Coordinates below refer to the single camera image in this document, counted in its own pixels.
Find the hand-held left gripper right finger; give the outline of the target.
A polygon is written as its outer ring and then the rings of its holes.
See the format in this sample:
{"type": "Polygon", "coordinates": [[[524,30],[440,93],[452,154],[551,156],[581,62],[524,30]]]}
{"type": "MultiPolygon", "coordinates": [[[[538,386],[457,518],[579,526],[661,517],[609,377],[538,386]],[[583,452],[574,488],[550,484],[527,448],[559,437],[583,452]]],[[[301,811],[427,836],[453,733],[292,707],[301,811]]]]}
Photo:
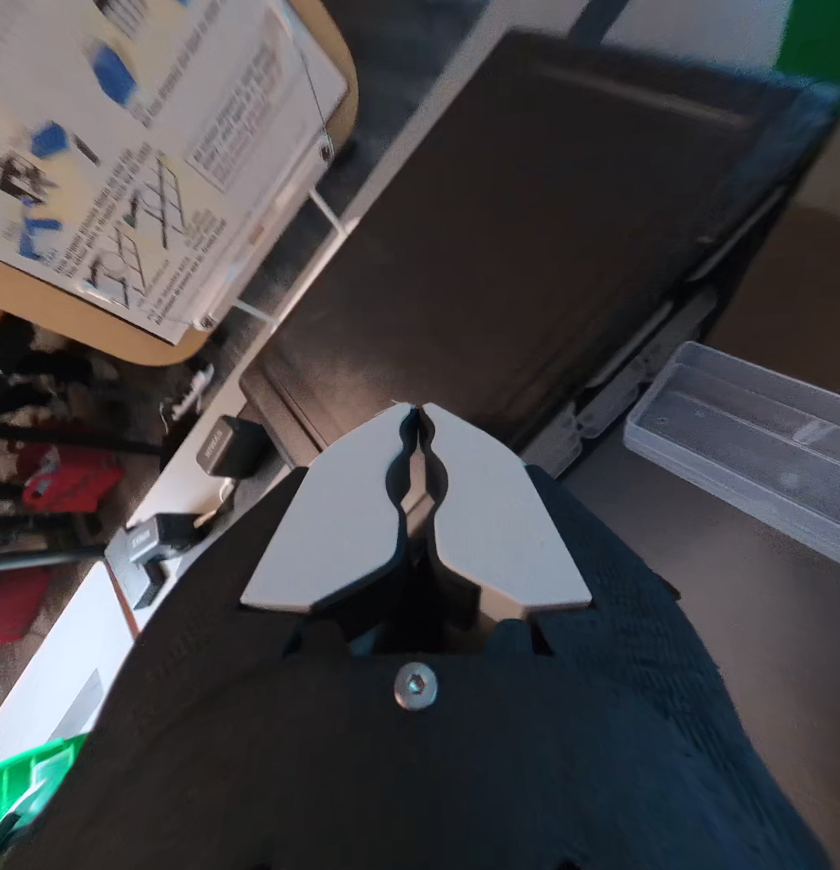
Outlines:
{"type": "Polygon", "coordinates": [[[476,589],[494,622],[588,607],[588,585],[520,457],[441,406],[422,412],[427,469],[443,473],[431,538],[444,576],[476,589]]]}

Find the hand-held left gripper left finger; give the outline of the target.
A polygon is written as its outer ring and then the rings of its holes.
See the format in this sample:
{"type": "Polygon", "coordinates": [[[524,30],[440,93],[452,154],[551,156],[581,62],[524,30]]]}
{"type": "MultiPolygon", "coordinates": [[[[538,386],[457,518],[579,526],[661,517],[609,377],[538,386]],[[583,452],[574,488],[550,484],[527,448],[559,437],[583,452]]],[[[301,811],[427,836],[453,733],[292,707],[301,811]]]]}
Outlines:
{"type": "Polygon", "coordinates": [[[407,543],[418,412],[392,405],[327,447],[307,468],[240,602],[311,614],[392,570],[407,543]]]}

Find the clear plastic drawer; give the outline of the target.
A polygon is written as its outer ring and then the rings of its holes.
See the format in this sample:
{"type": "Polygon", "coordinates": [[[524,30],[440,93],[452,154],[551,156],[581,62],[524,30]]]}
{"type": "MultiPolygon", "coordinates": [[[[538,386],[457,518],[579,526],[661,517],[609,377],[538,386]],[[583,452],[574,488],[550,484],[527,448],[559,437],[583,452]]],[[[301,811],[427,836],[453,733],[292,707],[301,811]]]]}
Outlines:
{"type": "Polygon", "coordinates": [[[839,394],[686,342],[622,441],[840,565],[839,394]]]}

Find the black case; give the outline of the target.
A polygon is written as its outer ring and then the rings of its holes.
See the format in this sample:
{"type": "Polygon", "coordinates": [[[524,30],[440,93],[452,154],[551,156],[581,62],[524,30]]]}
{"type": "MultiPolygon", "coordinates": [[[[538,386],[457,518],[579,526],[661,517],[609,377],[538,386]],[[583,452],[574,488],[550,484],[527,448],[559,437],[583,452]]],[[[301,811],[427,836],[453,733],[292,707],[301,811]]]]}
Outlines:
{"type": "Polygon", "coordinates": [[[840,89],[512,29],[242,377],[289,466],[398,403],[523,451],[814,159],[840,89]]]}

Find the black power adapter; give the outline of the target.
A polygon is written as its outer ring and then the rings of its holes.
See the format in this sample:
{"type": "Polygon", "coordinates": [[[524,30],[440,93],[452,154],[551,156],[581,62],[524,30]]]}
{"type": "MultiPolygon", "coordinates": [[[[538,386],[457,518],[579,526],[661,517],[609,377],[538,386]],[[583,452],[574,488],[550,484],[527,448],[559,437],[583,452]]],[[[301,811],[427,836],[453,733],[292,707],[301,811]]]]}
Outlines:
{"type": "Polygon", "coordinates": [[[124,595],[133,611],[148,607],[165,584],[165,561],[182,556],[206,535],[207,514],[161,512],[126,530],[124,595]]]}
{"type": "Polygon", "coordinates": [[[203,440],[196,463],[210,477],[246,480],[258,471],[271,445],[262,425],[221,415],[203,440]]]}

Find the red object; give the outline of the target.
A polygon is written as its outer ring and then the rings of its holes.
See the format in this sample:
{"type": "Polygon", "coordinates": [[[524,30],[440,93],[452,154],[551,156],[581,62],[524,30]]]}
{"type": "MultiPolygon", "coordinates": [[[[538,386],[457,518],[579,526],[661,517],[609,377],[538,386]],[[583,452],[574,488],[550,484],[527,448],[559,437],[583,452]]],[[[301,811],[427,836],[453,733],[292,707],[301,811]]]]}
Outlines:
{"type": "Polygon", "coordinates": [[[0,647],[29,633],[50,581],[47,567],[0,571],[0,647]]]}
{"type": "Polygon", "coordinates": [[[16,467],[22,505],[35,513],[95,514],[124,477],[111,452],[74,445],[26,445],[16,467]]]}

